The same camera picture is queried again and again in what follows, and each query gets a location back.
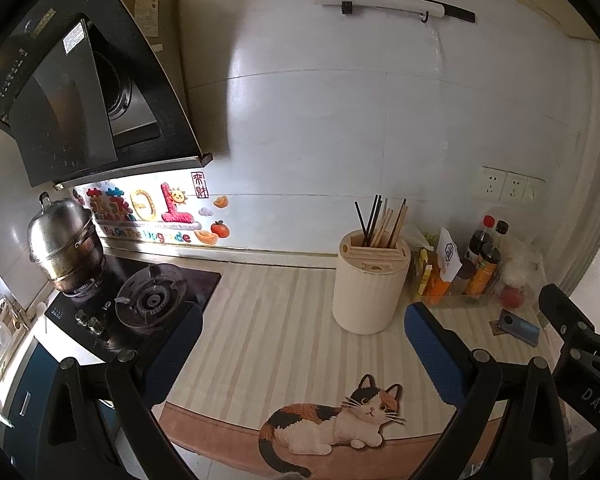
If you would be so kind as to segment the blue smartphone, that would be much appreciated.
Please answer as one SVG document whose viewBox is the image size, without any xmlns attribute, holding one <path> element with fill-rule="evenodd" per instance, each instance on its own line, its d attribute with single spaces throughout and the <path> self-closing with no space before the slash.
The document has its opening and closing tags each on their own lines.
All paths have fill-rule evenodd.
<svg viewBox="0 0 600 480">
<path fill-rule="evenodd" d="M 498 319 L 498 327 L 504 333 L 515 337 L 532 348 L 536 348 L 539 344 L 539 327 L 509 310 L 501 310 L 500 318 Z"/>
</svg>

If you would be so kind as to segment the red plastic bag item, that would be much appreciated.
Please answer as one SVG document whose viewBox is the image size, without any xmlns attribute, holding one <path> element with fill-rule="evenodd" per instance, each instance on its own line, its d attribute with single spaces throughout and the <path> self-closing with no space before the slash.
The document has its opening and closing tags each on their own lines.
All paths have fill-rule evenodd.
<svg viewBox="0 0 600 480">
<path fill-rule="evenodd" d="M 524 304 L 524 291 L 518 287 L 504 285 L 498 293 L 498 300 L 504 309 L 513 311 Z"/>
</svg>

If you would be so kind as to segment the orange packet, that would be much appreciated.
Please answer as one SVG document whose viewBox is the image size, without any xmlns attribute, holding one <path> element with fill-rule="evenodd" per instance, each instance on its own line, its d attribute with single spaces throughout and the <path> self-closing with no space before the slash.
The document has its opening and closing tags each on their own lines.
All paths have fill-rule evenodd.
<svg viewBox="0 0 600 480">
<path fill-rule="evenodd" d="M 422 298 L 428 306 L 438 304 L 451 286 L 450 282 L 442 278 L 441 270 L 437 263 L 432 267 L 432 271 L 427 282 L 427 285 L 422 294 Z"/>
</svg>

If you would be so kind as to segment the black gas stove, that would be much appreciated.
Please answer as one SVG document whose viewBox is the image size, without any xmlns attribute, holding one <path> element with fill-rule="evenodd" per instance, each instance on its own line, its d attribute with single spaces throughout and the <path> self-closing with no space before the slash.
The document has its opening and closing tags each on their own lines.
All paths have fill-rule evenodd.
<svg viewBox="0 0 600 480">
<path fill-rule="evenodd" d="M 123 350 L 151 360 L 186 318 L 200 331 L 201 315 L 220 281 L 218 272 L 107 256 L 97 281 L 59 294 L 45 316 L 103 361 Z"/>
</svg>

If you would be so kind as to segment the white paper packet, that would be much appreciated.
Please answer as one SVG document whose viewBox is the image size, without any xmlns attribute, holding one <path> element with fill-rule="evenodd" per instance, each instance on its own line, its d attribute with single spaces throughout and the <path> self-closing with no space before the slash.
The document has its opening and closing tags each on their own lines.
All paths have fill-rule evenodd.
<svg viewBox="0 0 600 480">
<path fill-rule="evenodd" d="M 445 228 L 440 230 L 437 257 L 440 278 L 445 283 L 451 283 L 462 268 L 462 260 L 451 233 Z"/>
</svg>

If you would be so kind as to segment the red cap sauce bottle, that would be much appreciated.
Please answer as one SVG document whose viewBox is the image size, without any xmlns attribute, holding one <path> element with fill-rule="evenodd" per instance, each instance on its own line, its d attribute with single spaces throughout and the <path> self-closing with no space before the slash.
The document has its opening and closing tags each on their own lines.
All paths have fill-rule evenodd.
<svg viewBox="0 0 600 480">
<path fill-rule="evenodd" d="M 471 235 L 466 252 L 466 258 L 474 266 L 478 262 L 483 245 L 492 242 L 494 226 L 495 219 L 490 214 L 486 214 L 482 218 L 480 224 L 478 225 L 478 228 L 475 229 L 474 234 Z"/>
</svg>

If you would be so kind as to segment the steel steamer pot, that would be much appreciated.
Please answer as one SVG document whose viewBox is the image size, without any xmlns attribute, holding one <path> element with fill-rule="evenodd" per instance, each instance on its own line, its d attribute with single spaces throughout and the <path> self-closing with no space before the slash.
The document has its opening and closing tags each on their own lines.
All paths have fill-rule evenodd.
<svg viewBox="0 0 600 480">
<path fill-rule="evenodd" d="M 30 260 L 67 296 L 81 296 L 102 277 L 104 248 L 93 213 L 72 200 L 38 196 L 40 210 L 28 226 Z"/>
</svg>

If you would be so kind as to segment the brown label card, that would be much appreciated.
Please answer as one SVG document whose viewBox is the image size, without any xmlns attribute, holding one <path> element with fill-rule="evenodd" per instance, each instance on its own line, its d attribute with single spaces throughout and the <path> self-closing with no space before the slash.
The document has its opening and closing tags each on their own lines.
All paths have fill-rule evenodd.
<svg viewBox="0 0 600 480">
<path fill-rule="evenodd" d="M 498 322 L 490 321 L 489 324 L 494 336 L 500 336 L 504 334 L 504 330 L 501 329 L 501 327 L 498 325 Z"/>
</svg>

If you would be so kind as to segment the cream utensil holder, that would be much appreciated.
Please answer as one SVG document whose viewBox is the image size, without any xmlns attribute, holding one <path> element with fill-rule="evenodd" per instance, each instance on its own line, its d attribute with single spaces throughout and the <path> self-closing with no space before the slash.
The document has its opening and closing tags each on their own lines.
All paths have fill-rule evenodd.
<svg viewBox="0 0 600 480">
<path fill-rule="evenodd" d="M 361 230 L 340 240 L 332 315 L 350 333 L 371 335 L 392 322 L 406 274 L 411 249 L 399 238 L 395 248 L 363 247 Z"/>
</svg>

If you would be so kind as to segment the colourful wall stickers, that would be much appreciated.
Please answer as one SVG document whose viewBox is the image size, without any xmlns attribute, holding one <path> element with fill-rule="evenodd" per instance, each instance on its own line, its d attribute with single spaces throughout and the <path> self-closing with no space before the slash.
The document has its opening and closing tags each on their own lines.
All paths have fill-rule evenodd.
<svg viewBox="0 0 600 480">
<path fill-rule="evenodd" d="M 72 198 L 110 240 L 214 247 L 230 237 L 228 197 L 211 192 L 201 169 L 174 170 L 80 184 Z"/>
</svg>

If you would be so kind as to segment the clear plastic organizer tray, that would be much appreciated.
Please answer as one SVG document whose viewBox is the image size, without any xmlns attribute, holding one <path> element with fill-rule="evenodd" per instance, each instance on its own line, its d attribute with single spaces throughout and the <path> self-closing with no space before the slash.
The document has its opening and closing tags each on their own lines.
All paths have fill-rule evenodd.
<svg viewBox="0 0 600 480">
<path fill-rule="evenodd" d="M 460 258 L 460 260 L 462 260 L 462 268 L 460 269 L 460 272 L 457 273 L 457 276 L 454 278 L 454 280 L 451 282 L 451 286 L 449 287 L 448 291 L 443 297 L 462 296 L 465 292 L 465 289 L 468 287 L 469 283 L 474 278 L 474 275 L 478 270 L 478 262 L 480 261 L 480 258 L 478 259 L 478 262 L 475 266 L 465 257 Z M 422 250 L 418 253 L 416 263 L 417 266 L 413 281 L 413 299 L 415 301 L 424 301 L 424 298 L 422 298 L 422 294 L 424 293 L 424 289 L 429 280 L 432 267 L 435 263 L 438 264 L 437 253 L 430 252 L 429 250 L 422 248 Z"/>
</svg>

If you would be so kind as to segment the black range hood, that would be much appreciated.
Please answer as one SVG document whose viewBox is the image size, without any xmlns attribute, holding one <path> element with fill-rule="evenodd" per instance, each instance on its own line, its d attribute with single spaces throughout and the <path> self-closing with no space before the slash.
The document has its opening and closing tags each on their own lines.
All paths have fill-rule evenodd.
<svg viewBox="0 0 600 480">
<path fill-rule="evenodd" d="M 35 186 L 212 159 L 122 0 L 0 0 L 0 130 Z"/>
</svg>

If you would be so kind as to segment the black cap sauce bottle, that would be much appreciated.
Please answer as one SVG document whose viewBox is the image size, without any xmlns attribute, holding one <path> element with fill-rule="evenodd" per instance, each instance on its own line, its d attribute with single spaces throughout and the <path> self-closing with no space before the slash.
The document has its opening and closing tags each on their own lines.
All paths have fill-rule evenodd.
<svg viewBox="0 0 600 480">
<path fill-rule="evenodd" d="M 505 235 L 508 233 L 508 230 L 509 230 L 509 224 L 505 220 L 498 220 L 498 222 L 496 222 L 492 245 L 499 252 L 501 252 L 503 249 L 504 238 L 505 238 Z"/>
</svg>

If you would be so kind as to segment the white wall socket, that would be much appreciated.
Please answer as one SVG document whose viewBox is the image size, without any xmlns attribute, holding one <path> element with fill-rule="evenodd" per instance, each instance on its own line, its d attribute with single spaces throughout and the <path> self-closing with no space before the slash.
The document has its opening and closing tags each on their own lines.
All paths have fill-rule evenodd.
<svg viewBox="0 0 600 480">
<path fill-rule="evenodd" d="M 488 202 L 530 206 L 540 198 L 544 186 L 545 181 L 537 177 L 482 166 L 472 186 L 472 196 Z"/>
</svg>

